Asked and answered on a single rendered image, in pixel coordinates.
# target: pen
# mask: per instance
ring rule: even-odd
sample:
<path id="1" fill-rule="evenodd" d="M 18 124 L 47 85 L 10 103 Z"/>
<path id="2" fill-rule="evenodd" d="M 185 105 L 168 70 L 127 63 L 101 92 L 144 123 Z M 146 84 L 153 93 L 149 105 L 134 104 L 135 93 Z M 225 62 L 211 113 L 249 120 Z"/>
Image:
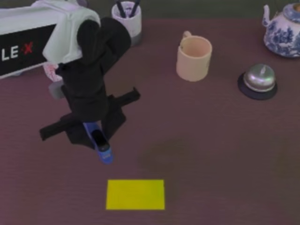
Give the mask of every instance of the pen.
<path id="1" fill-rule="evenodd" d="M 122 6 L 120 0 L 116 0 L 116 4 L 117 4 L 117 7 L 118 7 L 121 17 L 126 18 L 126 14 L 124 12 L 124 9 L 123 9 L 123 6 Z"/>
<path id="2" fill-rule="evenodd" d="M 131 11 L 131 13 L 129 15 L 129 18 L 131 18 L 131 17 L 133 17 L 135 15 L 136 9 L 139 6 L 140 2 L 141 2 L 141 0 L 136 0 L 135 1 L 135 5 L 132 8 L 132 11 Z"/>

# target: teapot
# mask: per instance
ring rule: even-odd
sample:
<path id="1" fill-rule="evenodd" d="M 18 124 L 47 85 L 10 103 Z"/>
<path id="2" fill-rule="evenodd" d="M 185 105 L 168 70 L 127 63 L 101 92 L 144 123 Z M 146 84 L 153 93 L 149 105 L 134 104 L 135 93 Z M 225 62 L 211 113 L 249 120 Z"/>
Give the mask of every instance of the teapot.
<path id="1" fill-rule="evenodd" d="M 300 3 L 288 4 L 270 20 L 270 8 L 263 7 L 262 24 L 266 27 L 266 47 L 281 56 L 300 57 Z"/>

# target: black bell base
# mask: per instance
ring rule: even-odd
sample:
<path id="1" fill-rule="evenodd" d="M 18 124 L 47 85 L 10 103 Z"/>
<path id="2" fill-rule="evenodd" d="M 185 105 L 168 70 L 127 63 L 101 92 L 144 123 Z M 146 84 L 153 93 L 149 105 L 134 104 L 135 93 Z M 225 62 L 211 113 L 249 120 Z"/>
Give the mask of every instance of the black bell base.
<path id="1" fill-rule="evenodd" d="M 275 86 L 272 90 L 267 92 L 257 92 L 254 90 L 251 90 L 247 85 L 244 83 L 244 74 L 239 76 L 238 78 L 238 87 L 239 90 L 246 95 L 248 98 L 254 99 L 254 100 L 268 100 L 270 98 L 273 98 L 278 90 L 277 83 L 275 83 Z"/>

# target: yellow rectangle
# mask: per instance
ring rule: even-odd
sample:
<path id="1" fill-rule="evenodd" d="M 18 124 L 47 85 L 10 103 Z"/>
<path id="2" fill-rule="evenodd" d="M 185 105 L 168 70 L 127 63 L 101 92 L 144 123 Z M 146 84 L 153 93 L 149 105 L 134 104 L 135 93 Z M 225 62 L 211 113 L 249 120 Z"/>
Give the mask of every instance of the yellow rectangle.
<path id="1" fill-rule="evenodd" d="M 107 210 L 164 210 L 164 180 L 109 180 Z"/>

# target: brown table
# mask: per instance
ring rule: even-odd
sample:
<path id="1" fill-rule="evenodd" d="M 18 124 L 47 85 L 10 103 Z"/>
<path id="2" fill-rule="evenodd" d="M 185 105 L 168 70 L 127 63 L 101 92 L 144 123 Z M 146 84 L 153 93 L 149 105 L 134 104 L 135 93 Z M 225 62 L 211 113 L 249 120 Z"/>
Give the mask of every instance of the brown table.
<path id="1" fill-rule="evenodd" d="M 0 224 L 300 224 L 299 60 L 263 46 L 259 19 L 148 20 L 143 28 L 143 44 L 106 76 L 109 93 L 136 86 L 142 95 L 124 108 L 112 165 L 65 134 L 40 140 L 41 127 L 69 112 L 51 98 L 41 68 L 0 82 Z M 200 82 L 175 72 L 184 30 L 214 47 Z M 239 92 L 238 76 L 255 63 L 276 71 L 275 98 Z M 108 179 L 164 179 L 166 210 L 106 211 Z"/>

